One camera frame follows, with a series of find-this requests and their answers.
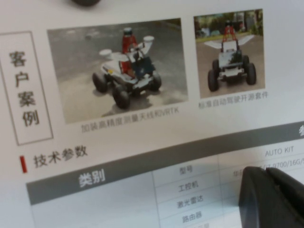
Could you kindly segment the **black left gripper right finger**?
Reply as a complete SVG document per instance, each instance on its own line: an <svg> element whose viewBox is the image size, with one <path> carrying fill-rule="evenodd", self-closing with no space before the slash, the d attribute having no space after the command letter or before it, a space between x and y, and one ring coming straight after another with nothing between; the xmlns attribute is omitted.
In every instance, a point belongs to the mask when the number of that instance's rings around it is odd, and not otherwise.
<svg viewBox="0 0 304 228"><path fill-rule="evenodd" d="M266 168L266 172L296 212L303 212L304 185L278 168Z"/></svg>

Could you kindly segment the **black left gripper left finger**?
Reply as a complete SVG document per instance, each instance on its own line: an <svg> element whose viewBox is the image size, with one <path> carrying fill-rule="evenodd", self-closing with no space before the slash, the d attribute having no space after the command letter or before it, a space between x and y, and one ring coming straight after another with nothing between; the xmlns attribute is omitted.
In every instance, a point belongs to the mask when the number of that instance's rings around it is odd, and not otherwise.
<svg viewBox="0 0 304 228"><path fill-rule="evenodd" d="M266 169L248 166L243 171L239 213L244 228L302 228L304 212L287 202Z"/></svg>

